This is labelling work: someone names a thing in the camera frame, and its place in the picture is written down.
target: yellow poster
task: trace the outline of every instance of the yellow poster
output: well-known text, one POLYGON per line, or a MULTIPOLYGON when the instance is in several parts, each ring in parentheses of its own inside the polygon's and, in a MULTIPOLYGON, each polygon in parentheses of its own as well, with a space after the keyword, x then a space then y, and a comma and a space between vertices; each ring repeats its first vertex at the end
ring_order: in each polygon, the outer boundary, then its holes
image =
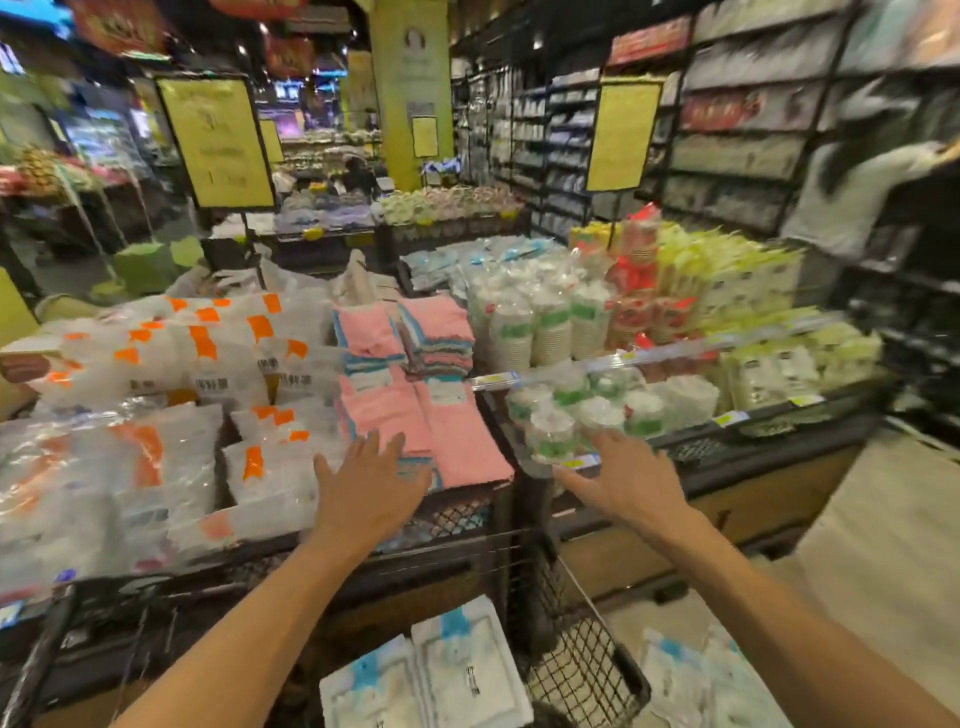
POLYGON ((370 15, 380 154, 404 191, 421 185, 414 118, 434 117, 437 156, 453 157, 447 10, 447 0, 390 0, 376 3, 370 15))
POLYGON ((274 209, 270 166, 246 82, 159 78, 156 87, 197 205, 274 209))
POLYGON ((662 83, 656 81, 602 84, 587 192, 614 192, 639 186, 662 88, 662 83))
POLYGON ((438 154, 437 117, 414 116, 414 157, 435 157, 438 154))
POLYGON ((283 147, 280 146, 280 135, 276 132, 276 121, 260 119, 260 135, 263 136, 263 146, 267 150, 267 161, 271 164, 282 164, 283 147))

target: packaged towel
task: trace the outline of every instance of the packaged towel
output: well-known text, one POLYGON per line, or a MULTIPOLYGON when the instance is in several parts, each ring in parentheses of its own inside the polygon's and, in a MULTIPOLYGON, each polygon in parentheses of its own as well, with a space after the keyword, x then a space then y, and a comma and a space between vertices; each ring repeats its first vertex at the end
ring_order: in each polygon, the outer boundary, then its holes
POLYGON ((326 728, 428 728, 414 646, 402 635, 320 681, 326 728))
POLYGON ((489 598, 411 629, 431 728, 520 728, 533 706, 489 598))
POLYGON ((435 377, 417 382, 415 387, 433 434, 433 457, 444 488, 514 476, 514 469, 487 430, 468 384, 435 377))

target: right hand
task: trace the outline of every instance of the right hand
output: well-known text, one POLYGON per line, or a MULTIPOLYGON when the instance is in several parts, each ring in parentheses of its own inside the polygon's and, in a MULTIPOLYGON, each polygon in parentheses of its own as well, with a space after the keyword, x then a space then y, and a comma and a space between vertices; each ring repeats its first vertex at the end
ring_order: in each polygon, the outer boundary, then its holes
POLYGON ((585 505, 626 522, 656 550, 679 544, 690 528, 707 522, 686 502, 666 452, 655 455, 644 440, 616 430, 602 430, 592 440, 600 454, 597 479, 553 469, 556 480, 585 505))

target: store aisle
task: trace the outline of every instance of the store aisle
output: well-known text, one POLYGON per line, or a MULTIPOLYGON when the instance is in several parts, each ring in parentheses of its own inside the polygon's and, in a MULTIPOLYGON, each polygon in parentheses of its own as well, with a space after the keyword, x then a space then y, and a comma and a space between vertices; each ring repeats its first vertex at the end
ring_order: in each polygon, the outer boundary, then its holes
MULTIPOLYGON (((884 431, 797 551, 759 563, 960 715, 958 522, 960 464, 884 431)), ((664 606, 631 604, 606 617, 639 660, 645 627, 699 649, 715 622, 693 593, 664 606)), ((663 725, 649 711, 635 722, 663 725)))

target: price tag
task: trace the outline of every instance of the price tag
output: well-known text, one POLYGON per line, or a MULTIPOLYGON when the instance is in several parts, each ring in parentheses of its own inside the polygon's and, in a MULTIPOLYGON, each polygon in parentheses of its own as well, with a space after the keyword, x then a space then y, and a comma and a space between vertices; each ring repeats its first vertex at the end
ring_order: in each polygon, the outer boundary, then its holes
POLYGON ((13 604, 7 604, 0 607, 0 629, 13 627, 20 619, 20 610, 23 609, 23 600, 15 601, 13 604))
POLYGON ((583 468, 595 468, 600 465, 600 455, 592 452, 589 455, 584 455, 583 457, 578 457, 574 460, 567 460, 564 463, 565 468, 570 468, 572 471, 580 471, 583 468))
POLYGON ((721 427, 729 427, 730 425, 737 425, 738 423, 742 423, 749 419, 750 415, 748 415, 746 412, 741 412, 738 409, 734 409, 730 412, 724 412, 719 417, 714 417, 713 421, 721 427))
POLYGON ((504 382, 516 381, 519 376, 516 372, 500 372, 495 375, 477 376, 473 379, 473 387, 488 387, 492 384, 503 384, 504 382))
POLYGON ((809 407, 811 404, 820 404, 823 401, 827 401, 827 398, 821 395, 800 395, 798 397, 791 397, 790 401, 798 407, 809 407))

